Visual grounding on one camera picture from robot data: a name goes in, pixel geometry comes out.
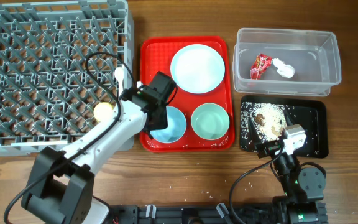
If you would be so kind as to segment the small light blue saucer bowl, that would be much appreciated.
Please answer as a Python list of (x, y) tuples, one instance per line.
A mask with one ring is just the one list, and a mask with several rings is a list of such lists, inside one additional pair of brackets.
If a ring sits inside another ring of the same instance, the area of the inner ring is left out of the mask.
[(168, 126), (165, 129), (151, 131), (151, 136), (158, 142), (170, 144), (178, 141), (186, 131), (185, 115), (173, 106), (167, 106)]

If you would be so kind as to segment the yellow plastic cup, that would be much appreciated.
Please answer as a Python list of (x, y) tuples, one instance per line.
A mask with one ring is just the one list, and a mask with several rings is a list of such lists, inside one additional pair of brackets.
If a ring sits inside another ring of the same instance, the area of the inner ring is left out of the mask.
[(98, 103), (93, 110), (93, 115), (96, 121), (109, 121), (114, 116), (114, 107), (107, 102)]

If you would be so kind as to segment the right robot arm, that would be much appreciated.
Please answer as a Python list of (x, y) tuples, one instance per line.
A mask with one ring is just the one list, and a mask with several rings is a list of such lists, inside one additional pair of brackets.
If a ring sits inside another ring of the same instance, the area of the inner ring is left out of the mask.
[(256, 137), (253, 146), (259, 158), (270, 157), (269, 166), (280, 182), (284, 196), (272, 203), (248, 205), (242, 210), (242, 220), (251, 223), (327, 223), (323, 190), (326, 171), (314, 162), (300, 163), (295, 151), (307, 145), (310, 127), (296, 124), (287, 111), (283, 112), (287, 127), (273, 141), (262, 142), (251, 119), (250, 135)]

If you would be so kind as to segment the white napkin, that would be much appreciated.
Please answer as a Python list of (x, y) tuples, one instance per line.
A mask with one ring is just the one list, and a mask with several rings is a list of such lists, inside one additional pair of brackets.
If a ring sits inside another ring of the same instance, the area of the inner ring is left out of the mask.
[(273, 65), (277, 68), (277, 73), (284, 78), (292, 78), (295, 75), (295, 69), (291, 65), (287, 65), (278, 58), (272, 60)]

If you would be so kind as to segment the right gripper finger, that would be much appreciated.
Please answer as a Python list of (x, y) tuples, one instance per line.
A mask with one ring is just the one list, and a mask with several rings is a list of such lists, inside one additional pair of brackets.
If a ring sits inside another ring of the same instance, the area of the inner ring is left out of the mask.
[(249, 144), (262, 144), (262, 140), (260, 139), (251, 119), (248, 120), (248, 127), (249, 127)]
[(293, 116), (288, 112), (288, 110), (283, 110), (283, 114), (284, 114), (284, 118), (285, 118), (287, 126), (293, 126), (295, 124)]

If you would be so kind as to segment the green bowl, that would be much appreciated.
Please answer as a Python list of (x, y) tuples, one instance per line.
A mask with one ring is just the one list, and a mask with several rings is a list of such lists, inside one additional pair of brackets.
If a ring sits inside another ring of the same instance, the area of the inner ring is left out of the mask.
[(198, 106), (191, 115), (191, 127), (202, 139), (217, 140), (229, 130), (230, 119), (227, 111), (215, 103)]

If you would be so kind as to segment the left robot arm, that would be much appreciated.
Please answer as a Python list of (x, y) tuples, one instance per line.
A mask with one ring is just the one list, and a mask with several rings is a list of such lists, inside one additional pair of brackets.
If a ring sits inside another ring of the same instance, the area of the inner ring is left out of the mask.
[(177, 92), (158, 72), (148, 85), (123, 91), (117, 113), (74, 143), (35, 158), (21, 206), (45, 223), (112, 223), (110, 206), (94, 197), (94, 178), (103, 164), (140, 132), (168, 126), (166, 106)]

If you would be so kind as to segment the leftover rice and food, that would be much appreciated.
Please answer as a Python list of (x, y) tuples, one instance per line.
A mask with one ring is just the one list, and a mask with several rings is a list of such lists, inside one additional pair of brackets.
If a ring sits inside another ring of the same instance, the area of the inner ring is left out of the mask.
[(287, 127), (285, 109), (284, 105), (243, 102), (241, 104), (241, 137), (250, 140), (248, 124), (250, 119), (262, 142), (276, 140)]

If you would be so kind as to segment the red snack wrapper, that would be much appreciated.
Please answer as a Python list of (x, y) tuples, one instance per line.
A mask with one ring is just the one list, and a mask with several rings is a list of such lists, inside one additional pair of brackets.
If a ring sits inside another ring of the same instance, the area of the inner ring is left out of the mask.
[(272, 60), (272, 57), (259, 53), (251, 66), (250, 78), (253, 80), (260, 79), (264, 71), (271, 66)]

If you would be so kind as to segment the white plastic spoon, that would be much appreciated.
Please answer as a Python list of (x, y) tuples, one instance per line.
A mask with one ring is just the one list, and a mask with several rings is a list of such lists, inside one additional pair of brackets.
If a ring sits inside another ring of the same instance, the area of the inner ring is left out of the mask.
[(118, 96), (124, 91), (124, 78), (125, 78), (125, 67), (123, 65), (118, 66), (114, 71), (114, 78), (117, 81)]

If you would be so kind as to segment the large light blue plate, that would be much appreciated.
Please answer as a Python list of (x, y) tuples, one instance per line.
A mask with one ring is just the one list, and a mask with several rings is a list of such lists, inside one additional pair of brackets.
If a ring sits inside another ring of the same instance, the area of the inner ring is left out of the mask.
[(223, 58), (212, 47), (191, 44), (172, 58), (170, 73), (182, 90), (193, 94), (208, 93), (223, 81), (226, 72)]

